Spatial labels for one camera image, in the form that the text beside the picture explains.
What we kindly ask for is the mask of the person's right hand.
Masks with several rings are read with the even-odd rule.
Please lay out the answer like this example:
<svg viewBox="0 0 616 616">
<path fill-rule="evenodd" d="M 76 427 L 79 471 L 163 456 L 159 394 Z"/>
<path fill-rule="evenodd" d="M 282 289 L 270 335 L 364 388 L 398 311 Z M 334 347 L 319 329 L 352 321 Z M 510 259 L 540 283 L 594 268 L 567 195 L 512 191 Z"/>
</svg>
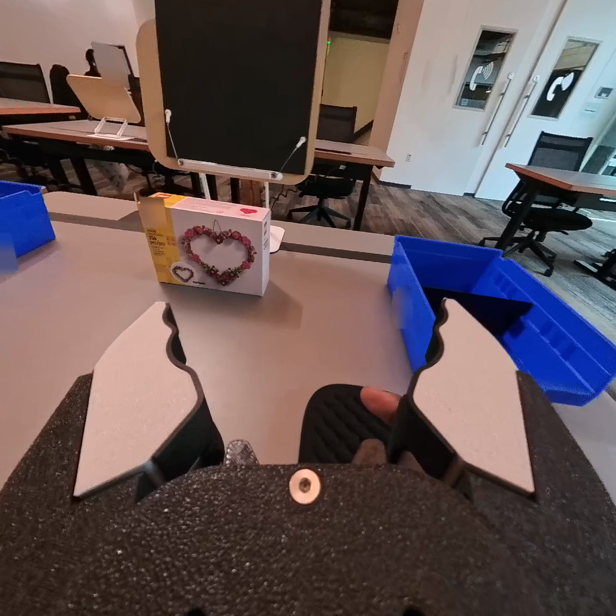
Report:
<svg viewBox="0 0 616 616">
<path fill-rule="evenodd" d="M 396 420 L 397 408 L 402 396 L 374 387 L 365 386 L 360 391 L 364 407 L 382 422 L 392 426 Z"/>
</svg>

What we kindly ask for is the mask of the blue plastic bin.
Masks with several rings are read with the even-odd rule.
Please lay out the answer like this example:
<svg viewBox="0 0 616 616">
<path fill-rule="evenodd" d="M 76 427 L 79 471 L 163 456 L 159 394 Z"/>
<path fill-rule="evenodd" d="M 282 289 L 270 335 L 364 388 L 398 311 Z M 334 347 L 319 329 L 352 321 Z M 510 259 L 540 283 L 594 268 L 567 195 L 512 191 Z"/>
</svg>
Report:
<svg viewBox="0 0 616 616">
<path fill-rule="evenodd" d="M 615 345 L 500 250 L 397 235 L 388 288 L 414 371 L 442 302 L 454 299 L 550 402 L 584 406 L 615 378 Z"/>
<path fill-rule="evenodd" d="M 1 274 L 18 259 L 56 239 L 39 185 L 1 181 Z"/>
</svg>

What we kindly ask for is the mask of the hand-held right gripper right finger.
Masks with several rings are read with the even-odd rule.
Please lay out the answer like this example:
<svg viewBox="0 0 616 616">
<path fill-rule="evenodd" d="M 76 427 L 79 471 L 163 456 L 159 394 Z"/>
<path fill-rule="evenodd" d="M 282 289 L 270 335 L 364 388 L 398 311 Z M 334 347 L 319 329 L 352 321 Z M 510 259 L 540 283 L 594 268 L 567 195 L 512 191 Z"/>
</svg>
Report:
<svg viewBox="0 0 616 616">
<path fill-rule="evenodd" d="M 473 477 L 534 498 L 517 366 L 457 300 L 445 298 L 426 363 L 400 399 L 388 461 L 410 455 L 428 476 L 461 493 Z"/>
</svg>

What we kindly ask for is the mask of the black wood-framed board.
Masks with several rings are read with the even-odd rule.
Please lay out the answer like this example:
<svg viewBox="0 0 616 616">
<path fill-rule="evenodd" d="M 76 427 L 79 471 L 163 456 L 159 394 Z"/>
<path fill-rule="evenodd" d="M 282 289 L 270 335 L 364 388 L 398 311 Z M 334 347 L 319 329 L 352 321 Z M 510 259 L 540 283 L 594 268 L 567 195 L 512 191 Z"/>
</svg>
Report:
<svg viewBox="0 0 616 616">
<path fill-rule="evenodd" d="M 153 18 L 136 39 L 151 154 L 168 168 L 199 173 L 175 161 L 164 118 L 170 109 L 180 158 L 278 171 L 306 136 L 283 179 L 269 183 L 303 181 L 315 157 L 330 7 L 330 1 L 154 1 Z"/>
</svg>

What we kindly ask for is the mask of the brown top office desk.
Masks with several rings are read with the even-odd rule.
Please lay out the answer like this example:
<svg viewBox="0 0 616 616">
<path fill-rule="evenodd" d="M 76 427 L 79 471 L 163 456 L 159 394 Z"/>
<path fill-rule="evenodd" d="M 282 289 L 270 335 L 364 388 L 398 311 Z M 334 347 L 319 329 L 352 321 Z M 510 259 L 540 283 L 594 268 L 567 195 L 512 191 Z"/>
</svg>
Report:
<svg viewBox="0 0 616 616">
<path fill-rule="evenodd" d="M 44 119 L 76 119 L 79 107 L 34 102 L 14 98 L 1 98 L 1 164 L 13 165 L 21 181 L 43 186 L 54 185 L 59 189 L 73 189 L 61 161 L 43 152 L 37 143 L 9 138 L 7 126 L 34 123 Z"/>
<path fill-rule="evenodd" d="M 394 167 L 394 165 L 395 162 L 387 154 L 373 146 L 317 140 L 310 175 L 322 173 L 330 177 L 353 179 L 355 186 L 357 181 L 362 182 L 355 214 L 353 218 L 350 218 L 350 228 L 359 231 L 364 218 L 373 168 L 381 169 Z"/>
<path fill-rule="evenodd" d="M 548 195 L 553 189 L 558 196 L 574 198 L 574 204 L 583 210 L 615 212 L 615 177 L 581 173 L 547 167 L 506 164 L 523 183 L 519 208 L 513 214 L 495 245 L 497 250 L 507 249 L 523 224 L 537 195 Z"/>
<path fill-rule="evenodd" d="M 123 163 L 136 167 L 143 174 L 162 170 L 150 152 L 144 127 L 128 125 L 124 134 L 130 138 L 127 141 L 112 141 L 92 135 L 97 124 L 98 121 L 83 119 L 14 124 L 6 128 L 12 137 L 37 143 L 43 152 L 60 160 L 69 160 L 81 191 L 87 195 L 97 195 L 87 160 Z"/>
</svg>

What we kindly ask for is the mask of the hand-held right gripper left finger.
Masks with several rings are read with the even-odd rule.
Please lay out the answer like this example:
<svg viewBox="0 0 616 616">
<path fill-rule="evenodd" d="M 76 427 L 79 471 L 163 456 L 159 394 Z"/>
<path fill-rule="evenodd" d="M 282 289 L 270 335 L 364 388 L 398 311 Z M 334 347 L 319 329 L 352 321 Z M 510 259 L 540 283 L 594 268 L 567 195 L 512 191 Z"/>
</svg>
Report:
<svg viewBox="0 0 616 616">
<path fill-rule="evenodd" d="M 188 366 L 169 304 L 152 304 L 92 373 L 73 497 L 137 479 L 136 500 L 224 460 L 224 441 Z"/>
</svg>

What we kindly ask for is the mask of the plain wooden board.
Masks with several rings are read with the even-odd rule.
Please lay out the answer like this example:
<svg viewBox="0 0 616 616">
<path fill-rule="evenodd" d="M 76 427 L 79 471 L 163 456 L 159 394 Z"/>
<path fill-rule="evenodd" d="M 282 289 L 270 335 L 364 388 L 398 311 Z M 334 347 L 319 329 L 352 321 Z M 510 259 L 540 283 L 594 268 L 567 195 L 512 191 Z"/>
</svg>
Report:
<svg viewBox="0 0 616 616">
<path fill-rule="evenodd" d="M 142 121 L 141 112 L 127 88 L 102 78 L 78 74 L 67 75 L 66 82 L 89 116 L 99 120 L 122 119 L 129 124 L 139 124 Z"/>
</svg>

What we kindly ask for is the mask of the white monitor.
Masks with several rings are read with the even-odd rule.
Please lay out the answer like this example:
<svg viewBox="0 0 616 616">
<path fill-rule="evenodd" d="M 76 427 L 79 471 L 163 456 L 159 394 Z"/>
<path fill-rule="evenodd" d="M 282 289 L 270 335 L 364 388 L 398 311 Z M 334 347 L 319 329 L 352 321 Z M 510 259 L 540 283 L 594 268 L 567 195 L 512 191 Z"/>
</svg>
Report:
<svg viewBox="0 0 616 616">
<path fill-rule="evenodd" d="M 123 48 L 112 44 L 92 42 L 92 50 L 97 70 L 103 81 L 129 89 L 129 65 Z"/>
</svg>

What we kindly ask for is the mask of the black mesh wrist pad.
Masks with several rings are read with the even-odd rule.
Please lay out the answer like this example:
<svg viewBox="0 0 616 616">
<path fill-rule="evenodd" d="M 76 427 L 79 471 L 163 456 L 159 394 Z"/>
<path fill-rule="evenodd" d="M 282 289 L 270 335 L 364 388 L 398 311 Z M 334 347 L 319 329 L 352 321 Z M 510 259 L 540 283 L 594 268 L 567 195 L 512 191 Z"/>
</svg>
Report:
<svg viewBox="0 0 616 616">
<path fill-rule="evenodd" d="M 365 386 L 330 384 L 310 398 L 304 412 L 298 463 L 380 466 L 392 426 L 360 401 Z"/>
</svg>

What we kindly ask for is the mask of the clear acrylic stand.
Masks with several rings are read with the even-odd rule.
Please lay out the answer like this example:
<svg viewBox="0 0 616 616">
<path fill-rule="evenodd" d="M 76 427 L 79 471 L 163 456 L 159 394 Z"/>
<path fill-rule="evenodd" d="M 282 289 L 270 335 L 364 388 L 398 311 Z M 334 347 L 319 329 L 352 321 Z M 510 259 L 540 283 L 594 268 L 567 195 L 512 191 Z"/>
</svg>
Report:
<svg viewBox="0 0 616 616">
<path fill-rule="evenodd" d="M 128 125 L 129 122 L 125 118 L 104 116 L 96 125 L 92 135 L 112 141 L 127 141 L 130 136 L 124 133 Z"/>
</svg>

